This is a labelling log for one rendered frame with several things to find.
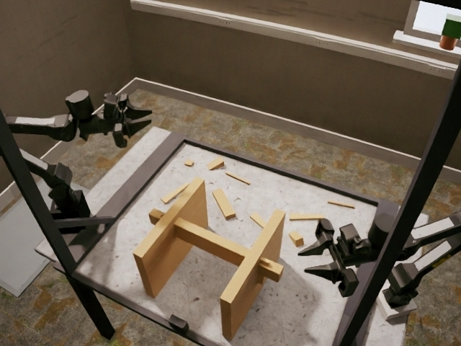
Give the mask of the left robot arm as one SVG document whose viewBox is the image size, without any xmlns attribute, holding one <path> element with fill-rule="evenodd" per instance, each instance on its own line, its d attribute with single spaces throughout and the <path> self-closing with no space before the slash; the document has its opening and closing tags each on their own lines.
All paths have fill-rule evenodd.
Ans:
<svg viewBox="0 0 461 346">
<path fill-rule="evenodd" d="M 116 107 L 118 96 L 115 96 L 113 92 L 104 94 L 104 109 L 101 111 L 103 116 L 99 117 L 99 120 L 116 123 L 114 112 L 119 109 Z M 96 123 L 97 114 L 92 114 L 94 106 L 86 90 L 79 90 L 70 97 L 66 97 L 65 103 L 70 111 L 67 115 L 56 115 L 50 118 L 8 115 L 4 117 L 12 133 L 45 135 L 57 141 L 72 141 L 76 137 L 78 128 L 79 137 L 85 141 L 88 141 L 89 135 L 100 133 Z M 50 188 L 48 196 L 54 199 L 55 209 L 73 208 L 76 193 L 70 187 L 73 173 L 69 167 L 60 162 L 48 164 L 20 147 L 19 150 L 29 170 L 42 177 Z"/>
</svg>

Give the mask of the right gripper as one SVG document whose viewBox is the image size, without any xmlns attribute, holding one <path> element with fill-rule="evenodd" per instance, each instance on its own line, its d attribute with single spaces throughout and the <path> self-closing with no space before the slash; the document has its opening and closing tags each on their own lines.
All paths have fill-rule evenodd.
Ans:
<svg viewBox="0 0 461 346">
<path fill-rule="evenodd" d="M 297 255 L 301 257 L 322 255 L 324 249 L 328 249 L 333 259 L 332 263 L 307 267 L 304 272 L 330 280 L 333 284 L 341 281 L 338 289 L 341 297 L 345 298 L 353 295 L 359 284 L 354 270 L 351 268 L 346 269 L 346 267 L 354 265 L 357 268 L 361 264 L 367 263 L 369 252 L 366 251 L 357 257 L 346 259 L 346 252 L 348 251 L 342 240 L 338 240 L 337 244 L 334 243 L 334 232 L 334 228 L 327 218 L 319 219 L 315 230 L 317 241 L 298 252 Z"/>
</svg>

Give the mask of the wooden rail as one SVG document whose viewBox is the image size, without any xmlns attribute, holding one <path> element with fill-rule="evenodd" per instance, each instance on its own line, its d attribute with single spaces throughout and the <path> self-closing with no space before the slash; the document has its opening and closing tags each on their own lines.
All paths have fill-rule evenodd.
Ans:
<svg viewBox="0 0 461 346">
<path fill-rule="evenodd" d="M 164 214 L 164 212 L 154 208 L 149 213 L 151 223 L 156 225 Z M 240 267 L 241 263 L 250 251 L 250 249 L 243 247 L 240 244 L 214 234 L 213 232 L 194 225 L 189 221 L 185 221 L 182 218 L 178 218 L 176 220 L 174 223 L 174 229 L 177 238 L 238 267 Z M 259 263 L 257 273 L 278 283 L 282 277 L 283 268 L 284 266 L 270 260 L 268 266 Z"/>
</svg>

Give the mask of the tan wooden board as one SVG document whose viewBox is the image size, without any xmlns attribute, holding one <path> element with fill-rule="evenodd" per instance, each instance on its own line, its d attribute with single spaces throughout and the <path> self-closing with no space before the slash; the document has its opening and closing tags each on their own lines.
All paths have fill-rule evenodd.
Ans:
<svg viewBox="0 0 461 346">
<path fill-rule="evenodd" d="M 154 299 L 194 246 L 176 237 L 178 218 L 208 227 L 204 179 L 192 180 L 133 252 L 146 294 Z"/>
<path fill-rule="evenodd" d="M 283 210 L 275 209 L 254 245 L 220 297 L 222 334 L 232 340 L 265 284 L 258 283 L 261 257 L 277 263 L 285 224 Z"/>
</svg>

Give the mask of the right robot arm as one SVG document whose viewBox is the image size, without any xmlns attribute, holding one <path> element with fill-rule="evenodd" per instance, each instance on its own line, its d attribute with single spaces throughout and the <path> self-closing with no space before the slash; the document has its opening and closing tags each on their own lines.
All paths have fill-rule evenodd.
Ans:
<svg viewBox="0 0 461 346">
<path fill-rule="evenodd" d="M 346 259 L 368 251 L 367 263 L 376 262 L 394 220 L 390 214 L 378 213 L 368 231 L 367 239 L 360 238 L 353 223 L 339 227 L 341 236 L 337 236 L 336 240 L 343 241 L 348 251 Z M 412 263 L 398 263 L 392 268 L 388 276 L 390 286 L 382 290 L 390 308 L 408 305 L 409 301 L 419 294 L 416 288 L 422 277 L 461 251 L 461 209 L 450 216 L 413 228 L 397 262 L 406 261 L 414 256 L 419 248 L 441 239 L 445 240 Z"/>
</svg>

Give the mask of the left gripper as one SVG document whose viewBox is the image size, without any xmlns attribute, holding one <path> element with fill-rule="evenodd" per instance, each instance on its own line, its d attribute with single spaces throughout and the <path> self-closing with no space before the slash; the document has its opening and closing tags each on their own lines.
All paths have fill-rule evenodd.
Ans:
<svg viewBox="0 0 461 346">
<path fill-rule="evenodd" d="M 126 135 L 129 139 L 131 139 L 131 137 L 135 135 L 138 131 L 142 130 L 144 127 L 151 124 L 151 119 L 138 119 L 148 116 L 153 112 L 152 110 L 135 107 L 131 105 L 127 94 L 120 95 L 118 99 L 118 107 L 120 109 L 121 114 L 118 110 L 115 110 L 114 115 L 117 124 L 107 123 L 102 120 L 99 120 L 99 117 L 103 116 L 103 113 L 100 112 L 96 116 L 97 129 L 100 133 L 103 133 L 104 136 L 107 136 L 108 132 L 112 132 L 112 136 L 115 140 L 116 146 L 119 148 L 127 148 L 127 140 L 124 139 L 123 136 Z"/>
</svg>

